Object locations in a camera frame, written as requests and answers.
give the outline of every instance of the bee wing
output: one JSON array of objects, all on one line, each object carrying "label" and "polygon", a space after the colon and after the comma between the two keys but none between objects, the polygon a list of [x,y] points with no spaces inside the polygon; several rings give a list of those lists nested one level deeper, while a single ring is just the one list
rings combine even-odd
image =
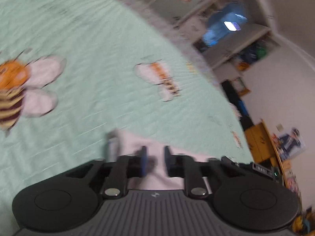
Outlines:
[{"label": "bee wing", "polygon": [[67,61],[58,56],[50,55],[30,62],[27,67],[31,76],[25,83],[27,87],[42,88],[53,82],[65,69]]},{"label": "bee wing", "polygon": [[158,87],[158,93],[164,102],[171,101],[173,99],[173,95],[164,87],[164,85],[160,85]]},{"label": "bee wing", "polygon": [[177,81],[175,81],[174,79],[173,79],[173,83],[178,88],[178,90],[182,90],[181,85]]},{"label": "bee wing", "polygon": [[164,60],[158,60],[157,62],[163,68],[164,72],[169,75],[169,77],[173,77],[171,68]]},{"label": "bee wing", "polygon": [[141,63],[134,66],[134,72],[144,81],[158,85],[161,84],[160,78],[154,73],[154,71],[150,68],[149,64]]},{"label": "bee wing", "polygon": [[24,97],[22,115],[40,117],[51,112],[58,103],[57,95],[42,89],[28,89]]}]

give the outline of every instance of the striped bee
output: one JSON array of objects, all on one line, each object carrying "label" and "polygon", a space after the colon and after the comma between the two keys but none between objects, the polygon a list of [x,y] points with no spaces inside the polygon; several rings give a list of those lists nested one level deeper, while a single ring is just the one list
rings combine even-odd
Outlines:
[{"label": "striped bee", "polygon": [[57,105],[54,93],[41,88],[54,81],[64,70],[66,61],[45,56],[29,64],[10,60],[0,65],[0,129],[9,130],[19,117],[38,117]]},{"label": "striped bee", "polygon": [[163,101],[170,101],[173,97],[180,96],[179,91],[181,89],[172,78],[168,65],[162,60],[150,64],[135,65],[134,71],[144,81],[158,85],[158,92]]}]

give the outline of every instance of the white wall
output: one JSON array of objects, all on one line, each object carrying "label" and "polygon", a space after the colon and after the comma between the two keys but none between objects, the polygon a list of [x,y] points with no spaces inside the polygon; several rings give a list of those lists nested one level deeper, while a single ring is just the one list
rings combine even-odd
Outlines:
[{"label": "white wall", "polygon": [[[237,77],[231,64],[214,70],[219,81]],[[244,72],[251,93],[242,97],[254,123],[264,119],[270,133],[276,125],[296,126],[307,149],[292,160],[303,208],[315,205],[315,72],[284,45]]]},{"label": "white wall", "polygon": [[278,30],[315,57],[315,0],[269,0]]}]

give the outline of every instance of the shelf item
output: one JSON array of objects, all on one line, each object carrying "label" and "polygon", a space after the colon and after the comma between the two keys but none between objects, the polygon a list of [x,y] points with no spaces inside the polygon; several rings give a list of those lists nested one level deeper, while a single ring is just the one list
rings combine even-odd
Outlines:
[{"label": "shelf item", "polygon": [[266,34],[237,53],[230,62],[239,72],[244,72],[253,64],[272,53],[276,47],[278,47],[278,43],[269,34]]},{"label": "shelf item", "polygon": [[240,31],[231,32],[216,45],[203,52],[202,55],[209,66],[214,69],[267,34],[269,30],[266,26],[246,23],[242,25]]}]

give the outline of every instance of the wooden cabinet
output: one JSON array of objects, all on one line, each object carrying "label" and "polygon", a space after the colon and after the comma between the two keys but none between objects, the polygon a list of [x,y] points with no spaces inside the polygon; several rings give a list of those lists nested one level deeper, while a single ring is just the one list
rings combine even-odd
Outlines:
[{"label": "wooden cabinet", "polygon": [[263,161],[261,158],[260,152],[258,150],[258,147],[256,145],[254,136],[253,136],[250,129],[245,131],[245,137],[246,137],[250,152],[253,156],[254,162],[259,163],[259,162]]},{"label": "wooden cabinet", "polygon": [[247,129],[245,137],[254,162],[261,163],[269,160],[273,167],[279,167],[284,179],[284,185],[287,186],[282,162],[264,121],[261,120],[261,123]]},{"label": "wooden cabinet", "polygon": [[274,156],[274,150],[262,123],[245,131],[245,136],[254,162],[259,163]]}]

